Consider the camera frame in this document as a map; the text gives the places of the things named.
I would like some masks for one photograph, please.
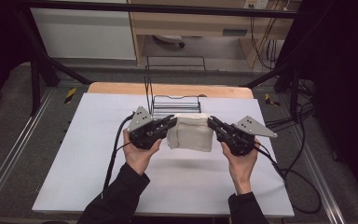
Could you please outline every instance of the hand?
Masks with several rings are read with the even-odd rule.
[[[226,143],[222,142],[223,154],[229,163],[229,173],[234,182],[237,195],[249,193],[251,189],[251,173],[257,161],[257,150],[253,149],[245,156],[234,156]],[[255,146],[260,147],[260,142],[255,138]]]
[[[127,129],[123,131],[124,144],[130,142],[130,135]],[[126,157],[126,163],[138,174],[143,175],[147,165],[150,162],[150,158],[159,150],[161,139],[157,140],[154,145],[148,149],[139,149],[133,144],[128,144],[123,147],[124,155]]]

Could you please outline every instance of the wall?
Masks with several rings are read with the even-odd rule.
[[[125,0],[87,1],[126,3]],[[43,8],[32,11],[51,57],[135,60],[127,12]]]

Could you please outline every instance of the black jacket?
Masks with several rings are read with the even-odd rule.
[[[116,180],[85,209],[78,224],[130,223],[139,197],[150,182],[146,174],[139,176],[125,163]],[[252,192],[228,198],[233,224],[268,223]]]

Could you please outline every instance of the white tabletop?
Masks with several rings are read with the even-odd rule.
[[[257,100],[200,98],[200,102],[203,113],[226,123],[249,115],[264,124]],[[81,213],[103,189],[119,124],[139,105],[147,108],[145,96],[84,94],[33,210]],[[275,158],[269,139],[258,139]],[[122,143],[120,137],[118,144],[121,146]],[[116,178],[124,161],[120,150],[111,181]],[[235,189],[229,176],[227,159],[214,135],[212,152],[181,148],[171,150],[164,139],[146,173],[151,183],[141,195],[135,215],[229,215],[227,198]],[[281,178],[261,154],[251,181],[255,197],[266,217],[294,215]]]

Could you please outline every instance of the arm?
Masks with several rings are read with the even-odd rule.
[[[229,173],[234,183],[237,194],[232,194],[228,198],[233,224],[261,224],[268,223],[264,217],[260,206],[252,193],[251,173],[257,160],[257,151],[253,149],[246,156],[233,156],[226,143],[222,143],[223,154],[229,163]]]
[[[124,144],[130,142],[127,131]],[[139,197],[150,182],[144,174],[150,158],[159,150],[158,140],[149,150],[136,148],[133,144],[124,147],[126,163],[121,167],[116,180],[98,195],[85,209],[79,224],[130,223]]]

